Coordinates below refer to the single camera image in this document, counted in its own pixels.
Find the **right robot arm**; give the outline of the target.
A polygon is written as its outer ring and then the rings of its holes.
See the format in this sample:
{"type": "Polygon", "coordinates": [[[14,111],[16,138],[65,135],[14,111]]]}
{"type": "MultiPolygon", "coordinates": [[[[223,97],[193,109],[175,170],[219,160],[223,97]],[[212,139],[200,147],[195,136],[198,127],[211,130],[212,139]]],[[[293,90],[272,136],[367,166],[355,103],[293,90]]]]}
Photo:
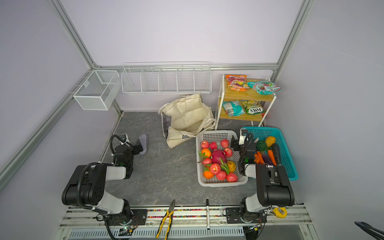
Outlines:
{"type": "Polygon", "coordinates": [[[231,140],[231,146],[240,153],[238,170],[241,176],[256,180],[256,193],[243,198],[238,208],[226,210],[229,224],[263,224],[271,208],[295,203],[283,151],[277,140],[268,138],[270,141],[260,141],[249,130],[241,129],[239,140],[231,140]]]}

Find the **cream canvas grocery bag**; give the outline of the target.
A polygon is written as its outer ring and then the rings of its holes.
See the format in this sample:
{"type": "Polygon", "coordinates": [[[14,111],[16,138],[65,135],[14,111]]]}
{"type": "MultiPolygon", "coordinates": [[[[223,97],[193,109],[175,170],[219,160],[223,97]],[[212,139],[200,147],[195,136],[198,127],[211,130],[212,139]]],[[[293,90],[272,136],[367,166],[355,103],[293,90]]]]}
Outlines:
{"type": "Polygon", "coordinates": [[[201,94],[187,95],[163,105],[158,114],[169,148],[213,130],[217,120],[211,107],[203,103],[201,94]]]}

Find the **orange tangerine with leaves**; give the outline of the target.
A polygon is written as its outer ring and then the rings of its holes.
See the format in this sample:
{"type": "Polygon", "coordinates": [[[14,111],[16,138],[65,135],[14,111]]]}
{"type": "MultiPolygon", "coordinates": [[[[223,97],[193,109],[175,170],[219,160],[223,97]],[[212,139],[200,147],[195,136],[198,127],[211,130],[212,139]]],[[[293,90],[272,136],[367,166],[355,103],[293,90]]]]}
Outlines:
{"type": "Polygon", "coordinates": [[[199,157],[201,160],[210,158],[212,155],[211,151],[209,149],[202,149],[199,151],[199,157]]]}

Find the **magenta dragon fruit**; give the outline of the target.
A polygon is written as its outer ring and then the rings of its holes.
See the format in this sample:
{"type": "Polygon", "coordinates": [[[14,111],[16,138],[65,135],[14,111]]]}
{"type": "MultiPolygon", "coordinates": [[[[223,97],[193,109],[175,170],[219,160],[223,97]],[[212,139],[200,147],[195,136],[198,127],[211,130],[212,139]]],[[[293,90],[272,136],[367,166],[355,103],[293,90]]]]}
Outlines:
{"type": "Polygon", "coordinates": [[[225,152],[219,149],[215,149],[212,152],[212,163],[217,163],[219,165],[226,163],[227,162],[227,157],[225,152]]]}

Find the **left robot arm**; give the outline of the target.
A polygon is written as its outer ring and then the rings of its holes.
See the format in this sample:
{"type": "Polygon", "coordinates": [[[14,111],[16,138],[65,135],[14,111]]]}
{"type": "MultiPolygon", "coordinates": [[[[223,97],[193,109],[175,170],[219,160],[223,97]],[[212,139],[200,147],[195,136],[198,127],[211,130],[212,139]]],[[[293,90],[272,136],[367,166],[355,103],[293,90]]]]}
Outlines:
{"type": "Polygon", "coordinates": [[[140,135],[132,144],[127,135],[112,135],[109,147],[111,163],[95,162],[76,167],[62,193],[62,203],[98,213],[97,220],[107,226],[132,226],[145,221],[145,214],[134,213],[128,200],[108,193],[106,182],[129,179],[134,170],[134,157],[148,151],[148,135],[140,135]]]}

